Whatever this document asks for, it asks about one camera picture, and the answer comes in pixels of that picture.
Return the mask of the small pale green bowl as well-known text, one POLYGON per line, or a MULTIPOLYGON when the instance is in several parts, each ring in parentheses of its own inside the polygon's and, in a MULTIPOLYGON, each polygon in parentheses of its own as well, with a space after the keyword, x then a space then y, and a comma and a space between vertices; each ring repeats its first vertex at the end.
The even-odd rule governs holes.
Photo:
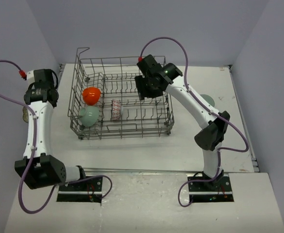
POLYGON ((215 101, 213 100, 213 98, 207 94, 201 94, 201 97, 208 102, 208 104, 212 107, 215 107, 215 101))

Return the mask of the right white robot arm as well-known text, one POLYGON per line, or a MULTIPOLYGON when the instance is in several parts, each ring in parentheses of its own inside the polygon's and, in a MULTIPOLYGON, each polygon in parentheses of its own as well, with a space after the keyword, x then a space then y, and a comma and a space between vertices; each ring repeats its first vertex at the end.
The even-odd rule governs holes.
POLYGON ((193 97, 192 89, 184 81, 183 73, 174 64, 161 66, 152 55, 139 57, 137 66, 141 75, 135 77, 139 99, 156 98, 168 93, 173 96, 197 121, 201 131, 195 135, 196 144, 202 149, 204 167, 203 186, 213 191, 220 186, 223 169, 217 150, 227 131, 230 115, 215 108, 205 110, 201 105, 207 102, 200 96, 193 97))

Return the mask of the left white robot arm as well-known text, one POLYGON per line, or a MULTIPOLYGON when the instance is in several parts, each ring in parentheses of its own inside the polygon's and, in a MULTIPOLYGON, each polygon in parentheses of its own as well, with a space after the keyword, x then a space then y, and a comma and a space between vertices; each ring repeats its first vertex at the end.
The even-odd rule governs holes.
POLYGON ((28 89, 24 95, 28 112, 28 137, 23 159, 15 162, 15 171, 30 189, 70 183, 77 191, 87 186, 81 166, 66 166, 53 156, 51 118, 57 106, 58 78, 51 69, 27 73, 28 89))

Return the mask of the white bowl red pattern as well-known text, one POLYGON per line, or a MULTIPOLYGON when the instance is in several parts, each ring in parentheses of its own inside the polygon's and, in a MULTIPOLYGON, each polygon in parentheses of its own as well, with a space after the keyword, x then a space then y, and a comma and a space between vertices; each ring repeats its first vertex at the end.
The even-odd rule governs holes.
POLYGON ((123 114, 123 106, 120 100, 112 99, 111 121, 118 121, 123 114))

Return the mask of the orange bowl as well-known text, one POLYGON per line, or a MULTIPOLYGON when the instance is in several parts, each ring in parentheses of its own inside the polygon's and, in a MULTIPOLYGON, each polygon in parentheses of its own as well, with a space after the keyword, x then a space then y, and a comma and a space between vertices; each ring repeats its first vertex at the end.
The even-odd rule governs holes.
POLYGON ((88 87, 83 90, 82 97, 87 105, 95 105, 100 99, 101 91, 96 87, 88 87))

